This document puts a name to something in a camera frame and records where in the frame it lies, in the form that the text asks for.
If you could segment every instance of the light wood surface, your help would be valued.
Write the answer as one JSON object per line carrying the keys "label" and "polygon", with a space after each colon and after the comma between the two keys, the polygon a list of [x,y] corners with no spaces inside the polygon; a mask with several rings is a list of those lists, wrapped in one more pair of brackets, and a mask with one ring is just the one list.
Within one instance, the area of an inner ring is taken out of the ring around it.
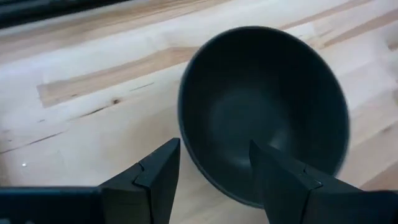
{"label": "light wood surface", "polygon": [[[1,185],[97,185],[179,137],[187,61],[246,25],[297,36],[335,72],[351,116],[338,177],[398,189],[397,0],[151,0],[0,30]],[[171,223],[265,222],[184,147],[180,170]]]}

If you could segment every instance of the wooden table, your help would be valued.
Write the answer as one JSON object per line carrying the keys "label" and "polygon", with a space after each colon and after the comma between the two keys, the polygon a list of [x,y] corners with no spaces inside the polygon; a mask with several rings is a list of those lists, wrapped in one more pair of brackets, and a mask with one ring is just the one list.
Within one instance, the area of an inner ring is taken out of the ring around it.
{"label": "wooden table", "polygon": [[[0,30],[1,185],[97,185],[179,137],[187,61],[246,25],[299,37],[334,70],[351,116],[338,177],[398,189],[396,0],[151,0]],[[170,223],[264,223],[264,211],[210,185],[184,147],[180,169]]]}

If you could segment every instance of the black bowl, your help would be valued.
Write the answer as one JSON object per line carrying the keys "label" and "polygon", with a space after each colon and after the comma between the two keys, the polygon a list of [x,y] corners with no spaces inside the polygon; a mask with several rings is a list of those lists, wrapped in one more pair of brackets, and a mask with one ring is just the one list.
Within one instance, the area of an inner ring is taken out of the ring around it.
{"label": "black bowl", "polygon": [[259,208],[251,139],[335,175],[349,138],[345,99],[328,65],[302,41],[266,27],[226,31],[195,54],[182,78],[178,120],[201,173]]}

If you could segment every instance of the bowl rim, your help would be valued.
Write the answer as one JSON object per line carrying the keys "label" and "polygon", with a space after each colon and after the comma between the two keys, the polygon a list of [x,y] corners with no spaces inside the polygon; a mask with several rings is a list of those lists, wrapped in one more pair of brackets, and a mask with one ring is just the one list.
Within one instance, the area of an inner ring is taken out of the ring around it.
{"label": "bowl rim", "polygon": [[284,35],[287,38],[290,38],[294,41],[296,41],[296,43],[301,44],[303,46],[306,47],[306,49],[311,52],[315,58],[317,58],[317,60],[319,62],[321,62],[322,64],[324,64],[325,69],[329,70],[329,72],[332,74],[332,80],[333,80],[333,84],[336,86],[338,94],[340,95],[341,99],[342,99],[342,106],[343,106],[343,110],[344,110],[344,123],[345,123],[345,142],[344,142],[344,149],[343,149],[343,153],[341,154],[341,158],[339,160],[339,163],[337,163],[336,165],[336,169],[334,172],[334,176],[337,176],[337,174],[339,173],[339,171],[341,170],[341,167],[343,165],[344,159],[347,155],[347,151],[348,151],[348,145],[349,145],[349,131],[350,131],[350,123],[349,123],[349,113],[348,113],[348,106],[347,106],[347,102],[346,102],[346,98],[344,95],[344,92],[336,78],[336,75],[333,73],[333,70],[329,67],[329,65],[324,61],[324,59],[314,50],[312,49],[309,45],[307,45],[305,42],[303,42],[302,40],[298,39],[297,37],[288,34],[282,30],[279,29],[275,29],[275,28],[271,28],[271,27],[264,27],[264,26],[242,26],[242,27],[236,27],[236,28],[232,28],[232,29],[228,29],[224,32],[221,32],[217,35],[215,35],[214,37],[212,37],[210,40],[206,41],[205,44],[203,44],[193,55],[193,57],[190,59],[187,67],[184,70],[184,73],[181,77],[181,81],[180,81],[180,87],[178,90],[178,102],[177,102],[177,116],[178,116],[178,126],[180,128],[180,133],[182,136],[182,139],[184,141],[185,147],[187,148],[187,151],[193,161],[193,163],[196,165],[196,167],[198,168],[198,170],[201,172],[201,174],[207,179],[208,182],[210,182],[216,189],[218,189],[220,192],[222,192],[223,194],[225,194],[226,196],[228,196],[231,199],[234,199],[237,202],[240,202],[244,205],[249,205],[251,207],[254,208],[261,208],[263,209],[264,207],[261,204],[258,203],[254,203],[252,201],[246,200],[244,198],[241,198],[233,193],[231,193],[230,191],[226,190],[222,185],[220,185],[219,183],[217,183],[217,181],[212,178],[211,175],[209,175],[207,173],[207,171],[201,166],[199,160],[197,159],[189,138],[185,132],[185,125],[182,119],[182,110],[183,110],[183,103],[182,103],[182,95],[185,89],[185,85],[187,82],[187,77],[188,74],[190,73],[190,71],[192,70],[193,64],[195,63],[195,61],[197,60],[197,57],[205,50],[209,47],[209,45],[213,44],[213,42],[217,41],[218,39],[226,36],[226,35],[230,35],[233,34],[235,32],[239,32],[242,30],[262,30],[265,32],[273,32],[276,34],[280,34],[280,35]]}

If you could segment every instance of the wood grain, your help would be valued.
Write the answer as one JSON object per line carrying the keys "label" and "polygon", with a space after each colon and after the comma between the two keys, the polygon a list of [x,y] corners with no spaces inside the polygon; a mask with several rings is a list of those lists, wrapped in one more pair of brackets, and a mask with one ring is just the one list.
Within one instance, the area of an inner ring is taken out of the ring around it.
{"label": "wood grain", "polygon": [[[179,137],[187,62],[239,26],[282,29],[323,57],[351,118],[338,178],[396,189],[396,0],[145,0],[0,30],[0,184],[98,185]],[[182,146],[171,223],[265,222],[210,185]]]}

